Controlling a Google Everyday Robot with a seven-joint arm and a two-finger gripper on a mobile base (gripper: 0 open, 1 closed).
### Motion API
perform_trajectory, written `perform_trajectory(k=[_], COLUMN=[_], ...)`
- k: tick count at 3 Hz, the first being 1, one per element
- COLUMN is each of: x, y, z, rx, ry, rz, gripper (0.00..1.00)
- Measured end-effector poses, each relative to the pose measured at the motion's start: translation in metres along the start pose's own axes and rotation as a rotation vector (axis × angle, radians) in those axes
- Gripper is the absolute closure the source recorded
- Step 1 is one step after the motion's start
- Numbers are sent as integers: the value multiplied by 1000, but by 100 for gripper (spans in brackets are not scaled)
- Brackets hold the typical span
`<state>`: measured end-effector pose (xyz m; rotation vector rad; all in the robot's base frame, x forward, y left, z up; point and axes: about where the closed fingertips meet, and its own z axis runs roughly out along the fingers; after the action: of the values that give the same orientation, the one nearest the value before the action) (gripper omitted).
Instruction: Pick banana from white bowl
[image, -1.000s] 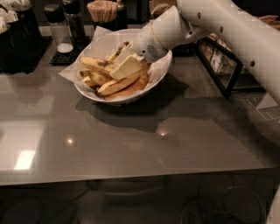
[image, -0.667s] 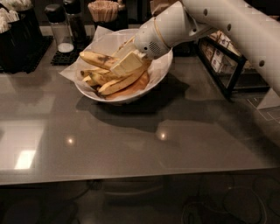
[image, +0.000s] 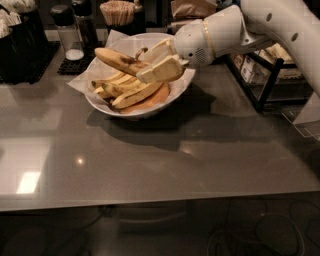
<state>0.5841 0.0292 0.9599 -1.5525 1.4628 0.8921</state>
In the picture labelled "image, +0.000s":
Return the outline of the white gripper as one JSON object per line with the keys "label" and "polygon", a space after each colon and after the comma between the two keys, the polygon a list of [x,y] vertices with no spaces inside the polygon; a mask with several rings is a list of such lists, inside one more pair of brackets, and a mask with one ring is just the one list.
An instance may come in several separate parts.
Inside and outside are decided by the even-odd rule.
{"label": "white gripper", "polygon": [[182,26],[174,42],[171,38],[163,39],[143,53],[140,60],[150,65],[138,71],[136,77],[143,83],[171,82],[183,75],[188,64],[209,65],[214,59],[207,26],[197,19]]}

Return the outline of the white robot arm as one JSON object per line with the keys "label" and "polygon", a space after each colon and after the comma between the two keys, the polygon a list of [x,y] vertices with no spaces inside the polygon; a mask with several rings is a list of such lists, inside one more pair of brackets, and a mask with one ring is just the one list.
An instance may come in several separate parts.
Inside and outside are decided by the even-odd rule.
{"label": "white robot arm", "polygon": [[137,78],[145,83],[169,80],[186,64],[210,64],[222,55],[250,53],[273,43],[289,53],[320,96],[320,23],[303,0],[241,0],[184,25],[146,53],[149,65]]}

